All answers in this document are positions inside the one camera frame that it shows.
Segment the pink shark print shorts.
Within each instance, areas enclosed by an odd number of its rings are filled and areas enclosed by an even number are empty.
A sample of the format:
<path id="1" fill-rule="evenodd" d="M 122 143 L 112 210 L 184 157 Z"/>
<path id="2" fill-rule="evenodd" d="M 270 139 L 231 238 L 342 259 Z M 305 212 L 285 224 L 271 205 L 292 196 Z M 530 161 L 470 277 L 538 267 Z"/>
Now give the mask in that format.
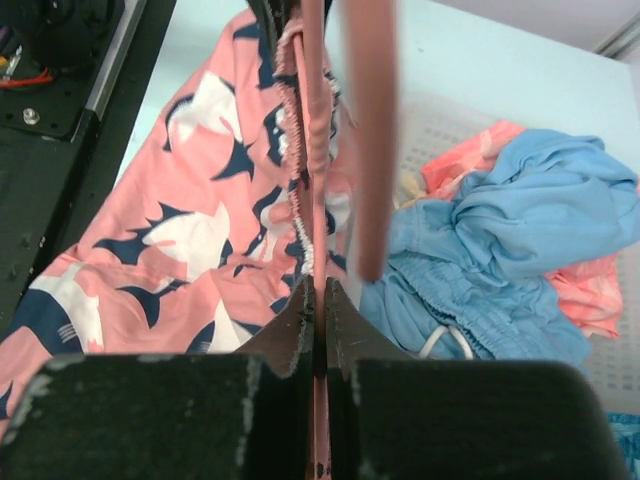
<path id="1" fill-rule="evenodd" d="M 29 285 L 1 342 L 1 421 L 63 354 L 220 353 L 313 270 L 306 86 L 293 10 L 245 10 L 155 122 L 79 241 Z"/>

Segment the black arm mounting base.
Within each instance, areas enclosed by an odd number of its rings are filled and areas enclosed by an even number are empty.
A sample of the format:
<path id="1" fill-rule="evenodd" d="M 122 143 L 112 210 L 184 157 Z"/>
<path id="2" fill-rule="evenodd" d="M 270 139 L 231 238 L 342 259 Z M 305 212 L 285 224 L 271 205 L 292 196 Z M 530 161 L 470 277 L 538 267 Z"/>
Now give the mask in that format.
<path id="1" fill-rule="evenodd" d="M 98 110 L 85 109 L 70 141 L 1 133 L 1 325 L 26 287 L 88 225 L 106 197 L 175 4 L 134 7 L 134 28 L 116 55 L 116 73 Z"/>

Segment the coral pink garment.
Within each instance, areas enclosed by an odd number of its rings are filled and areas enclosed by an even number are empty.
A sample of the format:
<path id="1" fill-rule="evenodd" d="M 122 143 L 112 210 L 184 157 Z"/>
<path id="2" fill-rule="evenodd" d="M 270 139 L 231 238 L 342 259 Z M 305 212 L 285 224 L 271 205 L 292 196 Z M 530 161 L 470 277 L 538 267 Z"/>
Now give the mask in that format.
<path id="1" fill-rule="evenodd" d="M 523 131 L 517 124 L 499 121 L 436 156 L 421 168 L 425 194 L 452 199 L 466 175 L 491 170 L 503 148 Z M 562 312 L 587 337 L 619 337 L 624 301 L 614 255 L 565 267 L 546 278 L 556 289 Z"/>

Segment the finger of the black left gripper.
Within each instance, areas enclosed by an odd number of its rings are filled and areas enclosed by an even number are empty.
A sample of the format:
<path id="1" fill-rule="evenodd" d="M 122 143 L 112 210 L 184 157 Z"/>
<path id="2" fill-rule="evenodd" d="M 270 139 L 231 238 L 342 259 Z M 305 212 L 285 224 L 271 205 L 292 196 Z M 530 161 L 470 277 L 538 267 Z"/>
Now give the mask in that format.
<path id="1" fill-rule="evenodd" d="M 261 49 L 276 50 L 283 37 L 287 24 L 293 20 L 302 22 L 303 32 L 310 29 L 309 22 L 304 19 L 306 5 L 314 5 L 313 13 L 323 20 L 322 47 L 325 47 L 327 17 L 333 5 L 332 0 L 295 1 L 295 0 L 250 0 L 248 6 L 256 17 L 260 32 Z"/>

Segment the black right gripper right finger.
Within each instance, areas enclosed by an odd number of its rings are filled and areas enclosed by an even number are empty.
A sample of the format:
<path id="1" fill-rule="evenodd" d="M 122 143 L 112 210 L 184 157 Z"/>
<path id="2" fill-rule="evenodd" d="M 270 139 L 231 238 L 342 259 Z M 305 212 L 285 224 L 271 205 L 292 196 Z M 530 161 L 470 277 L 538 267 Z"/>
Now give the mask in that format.
<path id="1" fill-rule="evenodd" d="M 584 376 L 557 362 L 418 360 L 325 291 L 336 479 L 626 479 Z"/>

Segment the light blue garment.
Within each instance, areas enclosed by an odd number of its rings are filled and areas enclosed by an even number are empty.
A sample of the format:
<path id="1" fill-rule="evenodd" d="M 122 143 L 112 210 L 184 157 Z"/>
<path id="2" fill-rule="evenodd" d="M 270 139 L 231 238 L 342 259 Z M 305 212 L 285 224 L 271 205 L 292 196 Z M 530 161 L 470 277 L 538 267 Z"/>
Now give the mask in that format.
<path id="1" fill-rule="evenodd" d="M 547 276 L 635 243 L 637 188 L 601 139 L 528 130 L 453 199 L 394 214 L 387 269 L 360 313 L 423 358 L 581 365 L 589 343 Z"/>

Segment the white plastic laundry basket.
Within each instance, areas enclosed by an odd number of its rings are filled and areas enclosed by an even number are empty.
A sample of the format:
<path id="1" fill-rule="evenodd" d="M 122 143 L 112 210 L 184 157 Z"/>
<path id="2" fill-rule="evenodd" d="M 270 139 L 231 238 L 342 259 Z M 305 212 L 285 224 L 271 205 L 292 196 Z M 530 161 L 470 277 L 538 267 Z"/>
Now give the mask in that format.
<path id="1" fill-rule="evenodd" d="M 395 204 L 425 191 L 424 165 L 498 122 L 498 118 L 430 93 L 409 96 L 401 111 L 401 141 Z M 639 245 L 617 257 L 624 311 L 616 339 L 593 333 L 585 368 L 604 407 L 639 413 Z"/>

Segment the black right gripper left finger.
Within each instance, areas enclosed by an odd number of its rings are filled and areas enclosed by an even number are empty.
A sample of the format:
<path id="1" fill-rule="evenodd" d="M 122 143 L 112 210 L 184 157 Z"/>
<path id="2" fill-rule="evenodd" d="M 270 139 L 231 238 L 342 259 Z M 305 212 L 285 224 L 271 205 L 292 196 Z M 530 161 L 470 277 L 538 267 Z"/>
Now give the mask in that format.
<path id="1" fill-rule="evenodd" d="M 314 288 L 229 354 L 65 355 L 28 383 L 5 479 L 305 479 Z"/>

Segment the pink wire hanger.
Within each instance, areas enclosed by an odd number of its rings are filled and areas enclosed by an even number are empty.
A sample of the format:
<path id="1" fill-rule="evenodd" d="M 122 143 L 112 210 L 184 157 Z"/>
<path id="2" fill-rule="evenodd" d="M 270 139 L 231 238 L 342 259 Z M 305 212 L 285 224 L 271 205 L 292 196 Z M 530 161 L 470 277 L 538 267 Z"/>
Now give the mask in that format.
<path id="1" fill-rule="evenodd" d="M 360 163 L 356 272 L 366 281 L 375 281 L 384 270 L 397 165 L 396 7 L 392 1 L 346 1 L 343 9 L 346 60 L 358 123 L 355 153 Z M 304 63 L 299 78 L 313 213 L 313 460 L 315 465 L 330 468 L 332 478 L 350 479 L 350 410 L 344 403 L 349 361 L 341 355 L 338 328 L 355 321 L 358 332 L 370 329 L 340 283 L 326 272 L 325 193 L 332 95 L 324 75 L 324 2 L 302 2 L 301 15 L 303 33 L 294 41 L 294 52 Z"/>

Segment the aluminium corner post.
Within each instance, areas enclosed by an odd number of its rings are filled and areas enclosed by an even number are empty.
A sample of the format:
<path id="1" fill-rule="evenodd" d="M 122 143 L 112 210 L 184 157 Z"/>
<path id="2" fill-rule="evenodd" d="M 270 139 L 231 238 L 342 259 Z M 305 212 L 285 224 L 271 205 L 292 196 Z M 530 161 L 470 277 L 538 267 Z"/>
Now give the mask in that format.
<path id="1" fill-rule="evenodd" d="M 600 45 L 594 53 L 610 59 L 622 59 L 639 46 L 639 23 L 631 22 Z"/>

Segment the blue shark print shorts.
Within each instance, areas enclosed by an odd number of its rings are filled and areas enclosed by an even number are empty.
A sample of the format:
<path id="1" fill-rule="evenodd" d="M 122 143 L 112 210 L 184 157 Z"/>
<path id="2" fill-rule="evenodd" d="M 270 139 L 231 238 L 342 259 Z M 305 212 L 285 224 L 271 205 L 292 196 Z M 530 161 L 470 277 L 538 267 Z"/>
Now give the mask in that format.
<path id="1" fill-rule="evenodd" d="M 638 480 L 640 472 L 640 417 L 626 413 L 608 413 L 613 436 L 621 448 L 631 479 Z"/>

